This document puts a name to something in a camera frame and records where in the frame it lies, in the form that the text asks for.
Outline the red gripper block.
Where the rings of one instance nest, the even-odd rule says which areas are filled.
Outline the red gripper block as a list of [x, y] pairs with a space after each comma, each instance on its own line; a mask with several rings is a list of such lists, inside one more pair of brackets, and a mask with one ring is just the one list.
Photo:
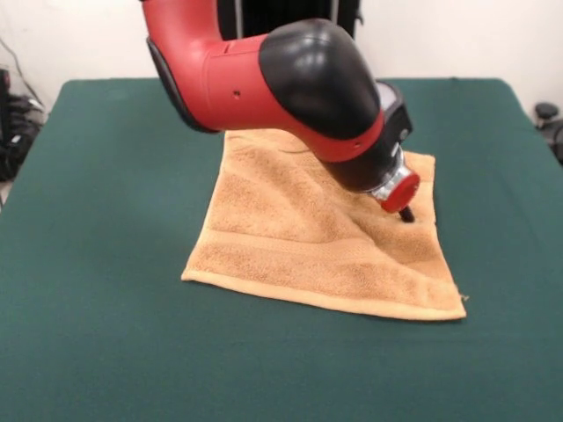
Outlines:
[[387, 213], [398, 213], [401, 221], [405, 223], [415, 222], [415, 216], [409, 206], [420, 186], [420, 177], [416, 173], [404, 176], [385, 200], [380, 200], [381, 208]]

